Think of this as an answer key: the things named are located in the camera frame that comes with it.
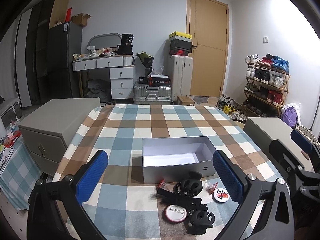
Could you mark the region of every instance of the white drawer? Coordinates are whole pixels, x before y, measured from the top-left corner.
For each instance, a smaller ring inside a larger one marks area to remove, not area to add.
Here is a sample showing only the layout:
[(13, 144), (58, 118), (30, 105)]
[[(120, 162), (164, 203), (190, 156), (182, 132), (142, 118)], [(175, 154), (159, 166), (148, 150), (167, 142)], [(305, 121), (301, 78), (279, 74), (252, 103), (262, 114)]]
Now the white drawer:
[(133, 78), (110, 79), (111, 89), (133, 88)]
[(97, 59), (97, 68), (102, 67), (122, 67), (123, 57), (105, 57)]
[(133, 89), (111, 89), (111, 97), (112, 99), (133, 98)]
[(116, 78), (134, 78), (134, 67), (110, 68), (110, 79)]
[(80, 70), (97, 68), (96, 62), (97, 62), (96, 59), (73, 62), (72, 63), (73, 71), (80, 71)]

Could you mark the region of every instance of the suitcase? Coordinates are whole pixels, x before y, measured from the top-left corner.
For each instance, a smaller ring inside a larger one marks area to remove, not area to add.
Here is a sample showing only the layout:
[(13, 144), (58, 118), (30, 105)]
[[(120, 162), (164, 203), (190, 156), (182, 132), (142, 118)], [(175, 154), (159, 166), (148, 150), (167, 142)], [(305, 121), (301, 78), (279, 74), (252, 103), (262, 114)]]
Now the suitcase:
[(186, 56), (169, 56), (167, 75), (171, 80), (172, 100), (178, 96), (190, 96), (193, 58)]
[(137, 84), (133, 88), (133, 102), (136, 105), (170, 105), (171, 87)]

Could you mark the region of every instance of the silver suitcase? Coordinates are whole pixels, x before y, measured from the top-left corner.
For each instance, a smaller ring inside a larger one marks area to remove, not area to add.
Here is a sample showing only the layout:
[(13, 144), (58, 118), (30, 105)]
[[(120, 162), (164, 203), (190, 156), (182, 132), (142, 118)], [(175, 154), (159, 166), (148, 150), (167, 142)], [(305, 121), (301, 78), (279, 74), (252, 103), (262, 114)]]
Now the silver suitcase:
[(136, 105), (170, 105), (171, 87), (136, 84), (133, 88), (133, 102)]

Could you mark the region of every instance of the white suitcase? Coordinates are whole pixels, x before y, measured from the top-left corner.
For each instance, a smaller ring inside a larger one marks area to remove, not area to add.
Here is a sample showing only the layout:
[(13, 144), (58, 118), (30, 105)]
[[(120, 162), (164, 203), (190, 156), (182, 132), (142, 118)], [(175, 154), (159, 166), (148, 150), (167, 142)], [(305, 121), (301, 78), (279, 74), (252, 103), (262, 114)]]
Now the white suitcase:
[(190, 96), (193, 58), (187, 56), (169, 56), (167, 74), (171, 79), (172, 101), (177, 96)]

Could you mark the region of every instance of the table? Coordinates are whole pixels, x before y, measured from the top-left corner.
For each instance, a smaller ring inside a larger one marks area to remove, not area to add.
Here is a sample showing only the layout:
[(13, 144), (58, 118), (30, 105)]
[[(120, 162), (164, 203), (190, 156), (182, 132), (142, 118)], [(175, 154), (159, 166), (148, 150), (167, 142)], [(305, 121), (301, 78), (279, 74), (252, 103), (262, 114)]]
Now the table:
[(0, 188), (16, 210), (29, 209), (28, 198), (41, 174), (20, 136), (0, 173)]
[[(80, 126), (69, 145), (53, 181), (75, 174), (98, 149), (108, 154), (108, 166), (89, 201), (82, 204), (106, 239), (214, 239), (234, 213), (238, 203), (231, 199), (217, 203), (205, 190), (198, 197), (215, 215), (214, 228), (202, 236), (187, 235), (183, 223), (169, 224), (166, 208), (156, 195), (156, 185), (143, 184), (142, 138), (207, 135), (246, 174), (260, 180), (281, 177), (258, 146), (224, 114), (210, 106), (116, 105), (96, 108)], [(217, 174), (203, 182), (223, 184)], [(260, 211), (256, 211), (244, 233), (252, 232)], [(59, 206), (73, 237), (77, 234)]]

